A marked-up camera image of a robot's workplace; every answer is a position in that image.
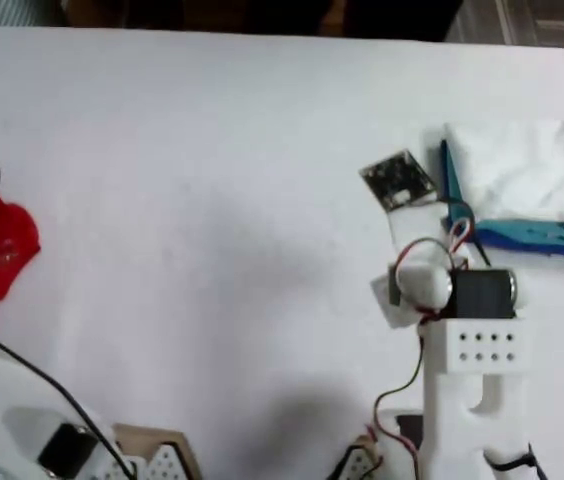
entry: white bracket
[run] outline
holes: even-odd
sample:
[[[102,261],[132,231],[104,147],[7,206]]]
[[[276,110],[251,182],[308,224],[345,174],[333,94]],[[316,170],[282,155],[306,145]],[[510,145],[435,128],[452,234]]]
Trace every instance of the white bracket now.
[[[494,478],[484,454],[504,463],[528,452],[527,378],[531,329],[527,320],[449,319],[423,328],[423,480]],[[482,401],[467,399],[482,379]],[[531,479],[520,468],[498,479]]]

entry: white plastic base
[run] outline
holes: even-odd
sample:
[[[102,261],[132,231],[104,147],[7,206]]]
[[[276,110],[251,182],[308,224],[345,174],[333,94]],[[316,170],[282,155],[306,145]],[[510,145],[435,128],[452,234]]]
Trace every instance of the white plastic base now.
[[[125,458],[133,464],[137,480],[189,480],[184,465],[174,447],[162,445],[150,462],[140,457]],[[97,480],[127,480],[117,463],[112,462],[109,470],[94,477]]]
[[[349,454],[338,480],[360,480],[373,466],[373,459],[369,452],[363,447],[356,448]],[[384,478],[385,475],[383,474],[382,467],[380,467],[364,477],[364,480],[380,480]]]
[[[486,480],[484,454],[505,463],[528,452],[527,378],[530,324],[526,320],[450,319],[424,328],[423,480]],[[467,401],[476,379],[482,400]],[[497,479],[531,479],[520,468]]]

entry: blue object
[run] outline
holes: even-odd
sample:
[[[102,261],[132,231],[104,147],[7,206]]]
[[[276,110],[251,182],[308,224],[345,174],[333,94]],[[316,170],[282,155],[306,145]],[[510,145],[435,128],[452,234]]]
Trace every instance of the blue object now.
[[[441,145],[444,188],[448,197],[462,199],[453,158],[446,141]],[[461,205],[449,206],[449,219],[454,222],[466,215]],[[476,235],[487,246],[517,252],[564,255],[564,222],[532,220],[481,220]]]

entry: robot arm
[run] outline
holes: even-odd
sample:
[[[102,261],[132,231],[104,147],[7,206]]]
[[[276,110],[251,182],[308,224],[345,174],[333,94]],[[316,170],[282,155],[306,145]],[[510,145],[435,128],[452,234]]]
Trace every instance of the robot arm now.
[[[393,273],[399,276],[394,281],[403,312],[436,312],[436,321],[419,327],[424,411],[418,480],[531,480],[544,475],[541,469],[536,473],[526,464],[510,463],[528,460],[530,443],[526,394],[532,324],[515,312],[524,300],[517,278],[508,270],[436,264],[406,265]],[[470,405],[476,385],[482,399]],[[392,426],[400,434],[395,422]],[[386,478],[414,478],[413,469],[404,467],[401,446],[390,439],[381,445]]]

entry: white plastic part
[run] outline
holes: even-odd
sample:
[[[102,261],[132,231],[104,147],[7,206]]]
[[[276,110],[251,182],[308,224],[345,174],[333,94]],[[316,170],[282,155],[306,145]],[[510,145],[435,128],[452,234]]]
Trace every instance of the white plastic part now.
[[[400,266],[396,281],[402,295],[413,307],[440,310],[449,302],[453,291],[449,272],[441,265]]]
[[[146,460],[142,457],[126,455],[123,457],[131,472],[136,474],[136,480],[146,480]],[[113,459],[108,468],[100,475],[93,476],[91,480],[128,480],[120,465]]]
[[[427,368],[442,373],[505,374],[531,366],[531,324],[511,320],[443,320],[429,327]]]
[[[88,413],[114,445],[113,430],[92,412]],[[14,480],[48,480],[48,473],[37,458],[63,423],[86,428],[55,388],[0,354],[0,474]],[[98,443],[76,480],[90,480],[110,458]]]
[[[364,447],[356,448],[349,454],[342,472],[338,476],[338,480],[360,480],[373,466],[374,462],[369,452]],[[382,467],[380,467],[364,477],[364,480],[379,480],[383,478],[385,478],[385,475],[382,472]]]
[[[401,435],[400,427],[396,417],[403,413],[422,413],[422,412],[381,412],[380,422],[382,428],[390,433]],[[378,451],[384,457],[382,465],[384,479],[413,480],[415,479],[415,470],[413,466],[413,457],[409,451],[397,440],[384,435],[376,430],[378,437]]]
[[[176,449],[162,445],[146,467],[146,480],[189,480]]]
[[[504,463],[528,452],[525,372],[531,339],[527,321],[442,320],[423,331],[422,480],[533,479],[534,469],[495,473],[484,460],[486,454]],[[482,400],[472,408],[467,399],[479,379]]]

